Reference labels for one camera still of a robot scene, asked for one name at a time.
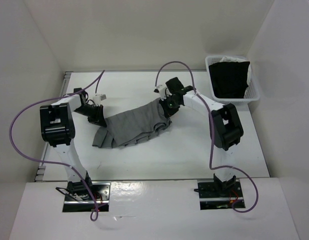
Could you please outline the grey pleated skirt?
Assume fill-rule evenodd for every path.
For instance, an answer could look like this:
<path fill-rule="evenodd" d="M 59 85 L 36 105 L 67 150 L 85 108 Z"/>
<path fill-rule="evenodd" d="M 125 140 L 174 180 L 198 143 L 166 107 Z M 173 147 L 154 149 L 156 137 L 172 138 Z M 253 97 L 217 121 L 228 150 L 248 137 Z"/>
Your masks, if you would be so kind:
<path fill-rule="evenodd" d="M 157 98 L 146 105 L 105 118 L 93 139 L 98 148 L 123 148 L 147 142 L 166 131 L 172 121 Z"/>

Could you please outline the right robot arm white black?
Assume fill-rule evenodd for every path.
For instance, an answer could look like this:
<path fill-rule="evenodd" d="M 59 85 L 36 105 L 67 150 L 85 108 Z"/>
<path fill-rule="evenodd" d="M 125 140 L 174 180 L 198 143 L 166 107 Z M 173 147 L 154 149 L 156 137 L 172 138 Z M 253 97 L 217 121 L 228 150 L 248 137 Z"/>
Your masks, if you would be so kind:
<path fill-rule="evenodd" d="M 209 168 L 214 171 L 213 190 L 220 197 L 226 196 L 235 185 L 235 151 L 244 134 L 236 107 L 232 103 L 216 102 L 195 91 L 192 85 L 184 86 L 177 77 L 164 85 L 156 86 L 154 92 L 159 94 L 159 102 L 169 117 L 175 114 L 180 106 L 208 117 L 211 150 L 217 162 L 217 166 L 213 167 L 212 160 L 209 160 Z"/>

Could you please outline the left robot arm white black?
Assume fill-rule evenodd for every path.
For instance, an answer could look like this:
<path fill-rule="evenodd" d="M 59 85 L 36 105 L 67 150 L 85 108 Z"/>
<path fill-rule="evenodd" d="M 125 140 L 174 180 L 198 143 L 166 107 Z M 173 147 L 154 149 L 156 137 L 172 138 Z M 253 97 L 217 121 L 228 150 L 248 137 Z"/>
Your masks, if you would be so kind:
<path fill-rule="evenodd" d="M 106 97 L 102 95 L 89 104 L 87 96 L 85 90 L 75 88 L 73 94 L 39 109 L 42 139 L 54 148 L 65 167 L 68 192 L 78 195 L 83 200 L 88 200 L 94 195 L 94 187 L 75 148 L 76 129 L 73 113 L 87 117 L 90 124 L 106 126 L 104 107 L 101 105 L 101 101 Z"/>

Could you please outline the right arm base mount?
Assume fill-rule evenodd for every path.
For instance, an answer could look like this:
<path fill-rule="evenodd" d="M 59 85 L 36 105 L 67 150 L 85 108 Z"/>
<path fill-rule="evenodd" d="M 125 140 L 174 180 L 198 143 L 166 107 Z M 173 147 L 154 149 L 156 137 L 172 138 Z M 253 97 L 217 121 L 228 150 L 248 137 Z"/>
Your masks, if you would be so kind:
<path fill-rule="evenodd" d="M 200 210 L 231 209 L 233 204 L 235 209 L 246 207 L 238 180 L 226 190 L 217 189 L 217 184 L 211 179 L 199 180 L 193 191 L 198 194 Z"/>

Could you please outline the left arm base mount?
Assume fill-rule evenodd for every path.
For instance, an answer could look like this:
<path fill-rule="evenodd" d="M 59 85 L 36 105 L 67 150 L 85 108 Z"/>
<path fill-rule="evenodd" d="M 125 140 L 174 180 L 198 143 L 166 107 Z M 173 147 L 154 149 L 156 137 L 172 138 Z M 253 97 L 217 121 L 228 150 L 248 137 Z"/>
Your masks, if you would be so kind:
<path fill-rule="evenodd" d="M 93 181 L 92 184 L 91 191 L 98 204 L 98 212 L 108 212 L 111 183 Z M 64 196 L 63 213 L 91 212 L 95 208 L 93 198 L 88 193 L 83 195 L 71 194 L 69 187 L 56 187 L 55 189 Z"/>

